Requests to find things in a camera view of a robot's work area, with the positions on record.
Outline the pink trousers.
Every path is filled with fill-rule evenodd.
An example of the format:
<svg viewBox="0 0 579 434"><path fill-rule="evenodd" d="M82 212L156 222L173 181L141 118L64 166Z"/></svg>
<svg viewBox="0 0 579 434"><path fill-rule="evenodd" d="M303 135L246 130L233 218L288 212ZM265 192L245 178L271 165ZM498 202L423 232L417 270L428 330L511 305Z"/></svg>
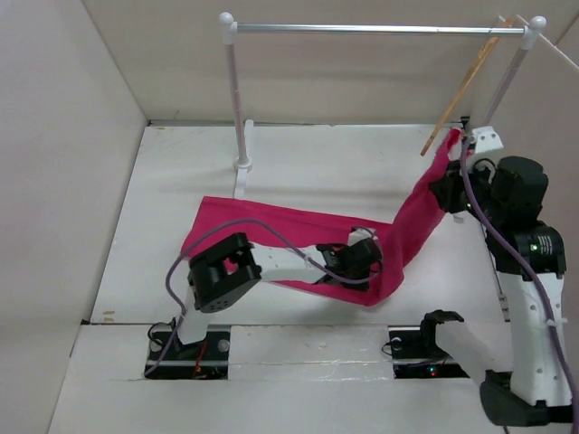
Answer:
<svg viewBox="0 0 579 434"><path fill-rule="evenodd" d="M245 233L249 241L261 245L296 249L318 244L347 244L348 234L353 228L372 228L382 249L384 262L383 269L370 282L367 292L355 293L328 285L314 288L299 283L271 283L365 307L374 306L398 289L403 282L404 268L444 217L445 212L437 203L429 184L445 175L451 162L449 154L460 148L461 138L459 129L454 127L449 130L430 167L415 184L391 223L205 196L181 247L180 258L187 261L189 268L191 258L236 232Z"/></svg>

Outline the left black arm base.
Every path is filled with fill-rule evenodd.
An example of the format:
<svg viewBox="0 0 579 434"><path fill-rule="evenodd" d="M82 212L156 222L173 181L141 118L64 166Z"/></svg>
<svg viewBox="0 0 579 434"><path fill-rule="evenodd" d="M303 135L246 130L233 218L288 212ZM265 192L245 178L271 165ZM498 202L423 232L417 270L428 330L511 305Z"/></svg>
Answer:
<svg viewBox="0 0 579 434"><path fill-rule="evenodd" d="M182 346L175 339L159 363L160 355L171 335L167 327L151 330L144 377L149 380L227 380L231 330L207 332L202 343Z"/></svg>

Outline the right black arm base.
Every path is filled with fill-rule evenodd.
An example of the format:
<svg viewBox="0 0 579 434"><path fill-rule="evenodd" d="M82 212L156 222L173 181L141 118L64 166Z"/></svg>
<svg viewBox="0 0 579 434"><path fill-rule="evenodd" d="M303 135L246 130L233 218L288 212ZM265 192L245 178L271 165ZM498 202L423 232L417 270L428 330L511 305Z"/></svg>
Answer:
<svg viewBox="0 0 579 434"><path fill-rule="evenodd" d="M429 349L418 326L389 327L382 352L390 358L396 380L469 377L445 352Z"/></svg>

